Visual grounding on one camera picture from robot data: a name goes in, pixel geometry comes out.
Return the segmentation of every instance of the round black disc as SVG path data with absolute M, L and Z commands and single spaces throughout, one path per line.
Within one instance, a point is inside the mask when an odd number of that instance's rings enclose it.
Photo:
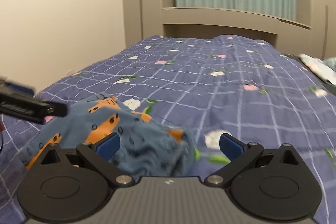
M 317 182 L 298 172 L 295 165 L 247 170 L 233 180 L 231 194 L 246 212 L 272 221 L 314 214 L 321 196 Z
M 109 188 L 98 173 L 70 168 L 61 172 L 35 172 L 18 188 L 17 197 L 23 210 L 35 219 L 52 223 L 81 220 L 102 207 Z

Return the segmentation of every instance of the blue garment with orange print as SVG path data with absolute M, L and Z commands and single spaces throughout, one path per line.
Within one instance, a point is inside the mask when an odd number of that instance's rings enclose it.
M 149 115 L 132 111 L 104 93 L 70 106 L 66 117 L 53 118 L 22 150 L 20 159 L 30 168 L 48 143 L 75 148 L 84 141 L 96 143 L 113 132 L 120 136 L 120 149 L 110 162 L 135 179 L 185 176 L 194 162 L 192 134 L 158 125 Z

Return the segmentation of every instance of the bed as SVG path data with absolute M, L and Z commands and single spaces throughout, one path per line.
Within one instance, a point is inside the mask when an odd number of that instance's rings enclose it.
M 133 77 L 115 84 L 125 75 Z M 221 167 L 209 162 L 221 153 L 207 146 L 209 132 L 226 130 L 266 148 L 291 143 L 322 187 L 315 219 L 336 223 L 336 97 L 269 43 L 234 35 L 208 40 L 153 36 L 59 80 L 38 96 L 71 105 L 98 92 L 121 101 L 140 100 L 137 111 L 149 105 L 146 99 L 156 100 L 155 120 L 193 132 L 202 157 L 190 175 L 202 179 Z M 18 154 L 41 126 L 1 119 L 0 223 L 17 224 L 25 219 L 15 196 L 25 175 Z

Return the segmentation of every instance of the white flower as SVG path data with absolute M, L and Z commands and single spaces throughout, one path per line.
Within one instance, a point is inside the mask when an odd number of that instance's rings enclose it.
M 225 73 L 222 71 L 213 71 L 212 73 L 209 73 L 209 75 L 217 77 L 217 76 L 223 76 L 225 75 Z
M 118 84 L 118 83 L 126 83 L 126 82 L 129 82 L 129 79 L 121 79 L 117 82 L 114 82 L 114 84 Z
M 214 130 L 207 133 L 205 136 L 205 144 L 208 148 L 219 150 L 219 139 L 222 134 L 228 133 L 226 130 Z
M 133 98 L 131 98 L 123 102 L 123 104 L 132 110 L 136 110 L 140 106 L 141 103 L 139 100 L 134 100 Z
M 326 96 L 327 92 L 323 89 L 317 89 L 315 90 L 315 95 L 320 98 L 320 97 Z

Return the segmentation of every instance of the silver bolt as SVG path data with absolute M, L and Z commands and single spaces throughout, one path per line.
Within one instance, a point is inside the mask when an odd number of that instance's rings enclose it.
M 120 184 L 128 184 L 132 182 L 132 177 L 128 175 L 122 175 L 122 176 L 116 177 L 115 181 Z
M 207 178 L 207 181 L 210 182 L 211 184 L 219 184 L 224 181 L 224 178 L 218 175 L 212 175 Z

